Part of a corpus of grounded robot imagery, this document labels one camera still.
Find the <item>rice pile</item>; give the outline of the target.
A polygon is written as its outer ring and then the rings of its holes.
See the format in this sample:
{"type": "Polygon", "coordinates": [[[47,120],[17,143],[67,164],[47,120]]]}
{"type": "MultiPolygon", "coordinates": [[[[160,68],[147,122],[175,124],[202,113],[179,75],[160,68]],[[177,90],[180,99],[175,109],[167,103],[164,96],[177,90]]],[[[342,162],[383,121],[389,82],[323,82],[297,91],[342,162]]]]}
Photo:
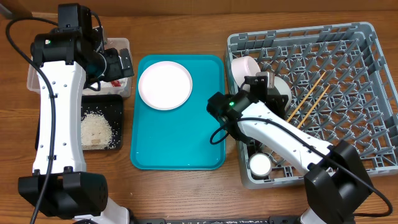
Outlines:
{"type": "Polygon", "coordinates": [[[116,149],[117,131],[111,127],[104,114],[87,112],[81,120],[81,144],[83,150],[116,149]]]}

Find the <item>large pink plate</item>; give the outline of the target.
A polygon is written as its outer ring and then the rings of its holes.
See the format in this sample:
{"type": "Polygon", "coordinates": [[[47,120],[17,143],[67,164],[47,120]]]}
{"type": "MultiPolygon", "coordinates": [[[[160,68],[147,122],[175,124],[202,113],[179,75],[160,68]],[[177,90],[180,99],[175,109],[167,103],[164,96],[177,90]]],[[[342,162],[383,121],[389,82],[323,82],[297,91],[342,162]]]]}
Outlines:
{"type": "Polygon", "coordinates": [[[138,81],[142,101],[156,110],[173,110],[182,106],[193,90],[190,72],[172,61],[156,62],[147,67],[138,81]]]}

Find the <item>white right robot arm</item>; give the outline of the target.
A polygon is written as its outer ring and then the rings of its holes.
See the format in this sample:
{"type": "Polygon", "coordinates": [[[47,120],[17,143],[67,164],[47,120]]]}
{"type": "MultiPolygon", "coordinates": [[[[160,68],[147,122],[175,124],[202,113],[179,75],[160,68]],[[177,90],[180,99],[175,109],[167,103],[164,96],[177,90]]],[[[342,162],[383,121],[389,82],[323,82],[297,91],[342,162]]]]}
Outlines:
{"type": "Polygon", "coordinates": [[[236,94],[217,92],[206,109],[235,140],[261,142],[303,174],[309,209],[297,223],[353,223],[375,191],[371,179],[351,144],[333,145],[286,122],[289,91],[281,79],[244,77],[236,94]]]}

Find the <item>grey bowl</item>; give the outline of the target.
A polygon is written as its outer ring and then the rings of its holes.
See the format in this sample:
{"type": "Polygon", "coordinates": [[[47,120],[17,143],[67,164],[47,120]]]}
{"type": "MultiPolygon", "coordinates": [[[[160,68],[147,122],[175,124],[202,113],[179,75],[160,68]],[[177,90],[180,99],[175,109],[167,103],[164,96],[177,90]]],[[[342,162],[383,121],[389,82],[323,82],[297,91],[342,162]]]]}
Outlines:
{"type": "Polygon", "coordinates": [[[287,111],[287,109],[289,108],[289,106],[291,104],[291,101],[292,101],[292,92],[290,90],[290,87],[280,77],[275,77],[274,78],[274,86],[275,86],[275,89],[279,92],[280,95],[287,95],[288,96],[288,100],[287,100],[287,103],[286,103],[285,108],[284,108],[287,111]]]}

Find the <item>wooden chopstick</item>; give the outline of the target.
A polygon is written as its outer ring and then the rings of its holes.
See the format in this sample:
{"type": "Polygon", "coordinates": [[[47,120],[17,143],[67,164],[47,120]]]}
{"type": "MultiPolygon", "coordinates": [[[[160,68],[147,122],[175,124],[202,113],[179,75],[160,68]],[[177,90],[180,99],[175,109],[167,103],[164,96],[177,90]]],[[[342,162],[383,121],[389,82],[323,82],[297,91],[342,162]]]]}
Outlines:
{"type": "Polygon", "coordinates": [[[315,82],[314,86],[312,86],[312,88],[309,90],[309,92],[305,95],[305,97],[302,99],[302,101],[298,104],[298,106],[296,107],[296,109],[294,109],[294,111],[292,112],[292,114],[287,118],[287,122],[289,122],[296,114],[296,112],[301,108],[301,106],[305,103],[305,101],[307,100],[307,98],[312,94],[312,92],[314,91],[314,89],[318,86],[318,84],[322,81],[323,77],[325,76],[326,71],[322,73],[322,75],[320,76],[320,78],[315,82]]]}
{"type": "Polygon", "coordinates": [[[318,97],[318,99],[316,100],[316,102],[314,103],[314,105],[309,109],[309,111],[307,112],[307,114],[305,115],[305,117],[303,118],[303,120],[301,120],[301,122],[297,125],[296,128],[300,129],[302,127],[302,125],[305,123],[305,121],[307,120],[307,118],[311,115],[312,111],[316,108],[316,106],[319,104],[319,102],[321,101],[321,99],[323,98],[323,96],[326,94],[326,92],[328,91],[328,89],[330,88],[330,84],[324,89],[324,91],[322,92],[322,94],[318,97]]]}

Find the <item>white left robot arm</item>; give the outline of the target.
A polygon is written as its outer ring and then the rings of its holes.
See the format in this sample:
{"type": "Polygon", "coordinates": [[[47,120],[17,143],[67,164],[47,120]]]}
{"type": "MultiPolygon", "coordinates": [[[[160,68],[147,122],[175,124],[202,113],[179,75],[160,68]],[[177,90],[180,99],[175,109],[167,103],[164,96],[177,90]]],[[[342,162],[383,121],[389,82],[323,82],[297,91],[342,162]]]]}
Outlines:
{"type": "Polygon", "coordinates": [[[40,83],[37,153],[19,194],[35,213],[75,223],[132,223],[130,209],[108,195],[105,176],[90,173],[81,146],[81,99],[93,84],[131,77],[128,49],[106,49],[97,15],[77,3],[58,6],[53,29],[35,37],[27,61],[40,83]]]}

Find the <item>tissue with red wrapper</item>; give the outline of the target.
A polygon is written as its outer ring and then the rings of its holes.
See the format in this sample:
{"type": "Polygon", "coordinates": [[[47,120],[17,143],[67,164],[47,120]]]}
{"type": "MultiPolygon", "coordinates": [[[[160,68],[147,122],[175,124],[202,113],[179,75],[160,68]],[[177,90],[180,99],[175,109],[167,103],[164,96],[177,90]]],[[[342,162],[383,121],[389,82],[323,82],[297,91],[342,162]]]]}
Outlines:
{"type": "Polygon", "coordinates": [[[128,91],[128,83],[130,78],[122,78],[119,80],[104,82],[100,81],[100,91],[98,91],[98,84],[94,83],[90,87],[83,90],[84,95],[122,95],[125,91],[128,91]]]}

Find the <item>white cup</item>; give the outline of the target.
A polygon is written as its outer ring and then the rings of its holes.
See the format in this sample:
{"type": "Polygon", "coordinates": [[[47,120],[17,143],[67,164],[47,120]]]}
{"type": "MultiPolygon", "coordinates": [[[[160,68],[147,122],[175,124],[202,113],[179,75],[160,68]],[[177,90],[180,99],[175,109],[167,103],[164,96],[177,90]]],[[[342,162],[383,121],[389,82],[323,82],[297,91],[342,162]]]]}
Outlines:
{"type": "Polygon", "coordinates": [[[266,177],[271,173],[272,162],[263,153],[255,153],[249,158],[249,169],[255,177],[266,177]]]}

